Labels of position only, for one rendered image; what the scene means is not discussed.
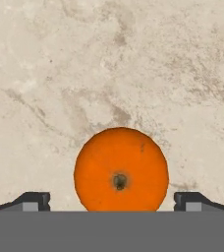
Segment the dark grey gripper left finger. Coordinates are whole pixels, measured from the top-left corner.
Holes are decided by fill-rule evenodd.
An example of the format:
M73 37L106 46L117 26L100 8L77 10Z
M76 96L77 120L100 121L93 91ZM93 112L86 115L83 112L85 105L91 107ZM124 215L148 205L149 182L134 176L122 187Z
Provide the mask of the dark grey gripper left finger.
M13 202L0 205L0 211L49 212L49 202L49 192L26 192Z

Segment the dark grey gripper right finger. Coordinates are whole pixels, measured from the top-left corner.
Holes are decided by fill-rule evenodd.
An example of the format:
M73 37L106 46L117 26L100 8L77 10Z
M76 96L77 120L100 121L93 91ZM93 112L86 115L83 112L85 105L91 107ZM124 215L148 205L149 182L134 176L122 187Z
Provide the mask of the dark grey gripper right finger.
M219 212L224 205L207 199L199 192L176 192L174 194L175 212Z

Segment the orange with dark stem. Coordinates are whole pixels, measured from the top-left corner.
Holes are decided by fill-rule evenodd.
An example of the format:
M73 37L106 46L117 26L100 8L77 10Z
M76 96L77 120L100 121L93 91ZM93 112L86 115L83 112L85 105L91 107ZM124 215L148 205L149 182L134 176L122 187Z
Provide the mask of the orange with dark stem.
M168 165L161 149L144 133L110 128L84 144L74 182L89 211L156 211L166 197Z

